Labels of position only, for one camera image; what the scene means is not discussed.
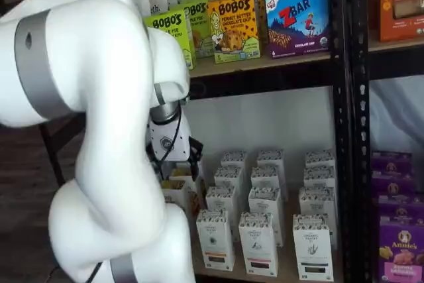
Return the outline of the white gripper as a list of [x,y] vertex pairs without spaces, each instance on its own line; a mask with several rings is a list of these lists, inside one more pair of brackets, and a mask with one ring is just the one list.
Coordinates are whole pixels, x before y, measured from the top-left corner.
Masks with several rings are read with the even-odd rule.
[[203,143],[191,137],[191,130],[185,115],[177,116],[169,123],[156,124],[149,118],[150,140],[146,145],[148,159],[159,175],[160,180],[167,177],[163,171],[163,156],[170,149],[165,161],[189,162],[191,177],[196,180],[199,176],[199,161],[203,156]]

